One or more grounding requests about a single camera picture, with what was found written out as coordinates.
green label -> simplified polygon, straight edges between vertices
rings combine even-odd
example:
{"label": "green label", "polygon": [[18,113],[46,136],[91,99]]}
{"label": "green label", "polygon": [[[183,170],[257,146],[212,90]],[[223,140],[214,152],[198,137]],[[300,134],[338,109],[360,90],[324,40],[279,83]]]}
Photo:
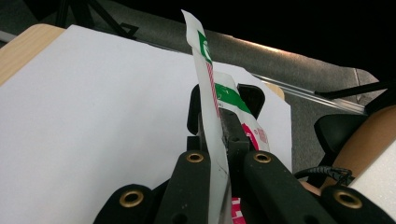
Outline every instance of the green label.
{"label": "green label", "polygon": [[215,88],[218,100],[230,105],[235,105],[240,110],[251,114],[250,110],[248,109],[247,105],[245,105],[245,102],[242,100],[238,92],[218,83],[215,83]]}
{"label": "green label", "polygon": [[207,46],[206,37],[198,31],[199,36],[199,46],[201,49],[201,54],[206,58],[209,63],[212,63],[212,59],[210,58],[209,47]]}

green stripe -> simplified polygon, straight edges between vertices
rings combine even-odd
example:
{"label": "green stripe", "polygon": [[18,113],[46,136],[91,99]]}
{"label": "green stripe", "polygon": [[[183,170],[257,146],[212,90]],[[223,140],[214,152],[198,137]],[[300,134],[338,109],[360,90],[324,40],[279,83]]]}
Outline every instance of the green stripe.
{"label": "green stripe", "polygon": [[251,114],[250,110],[245,105],[245,102],[242,100],[238,92],[228,87],[222,86],[218,83],[215,83],[215,88],[216,88],[216,94],[218,96],[218,100],[221,100],[222,102],[228,103],[230,105],[235,105],[242,111]]}

gray floor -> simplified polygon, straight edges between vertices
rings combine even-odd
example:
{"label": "gray floor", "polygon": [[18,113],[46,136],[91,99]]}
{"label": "gray floor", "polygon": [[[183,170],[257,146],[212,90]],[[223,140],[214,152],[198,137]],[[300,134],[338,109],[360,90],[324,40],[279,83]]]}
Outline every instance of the gray floor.
{"label": "gray floor", "polygon": [[[138,41],[191,53],[191,47],[185,39],[184,23],[132,10],[111,1],[99,2],[116,21],[139,27],[135,34]],[[95,29],[113,33],[98,15],[94,12],[92,15]],[[36,20],[22,0],[0,0],[0,31],[18,35],[31,25],[54,24],[54,21],[54,14],[43,21]],[[73,22],[73,15],[69,14],[67,25]],[[381,92],[347,97],[341,103],[311,97],[312,91],[335,91],[377,80],[359,69],[340,67],[290,52],[258,46],[228,35],[210,31],[205,33],[214,61],[238,65],[253,75],[280,83],[285,91],[285,100],[291,106],[293,172],[317,165],[323,156],[313,128],[317,119],[327,114],[355,113],[340,105],[350,102],[354,107],[361,108]]]}

wooden table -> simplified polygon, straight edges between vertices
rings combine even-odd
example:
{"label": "wooden table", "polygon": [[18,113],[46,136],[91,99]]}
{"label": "wooden table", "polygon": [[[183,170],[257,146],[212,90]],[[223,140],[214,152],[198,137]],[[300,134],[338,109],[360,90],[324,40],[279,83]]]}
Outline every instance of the wooden table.
{"label": "wooden table", "polygon": [[[3,46],[0,49],[0,86],[63,32],[63,28],[37,24]],[[266,85],[280,98],[285,99],[284,92],[277,85]]]}

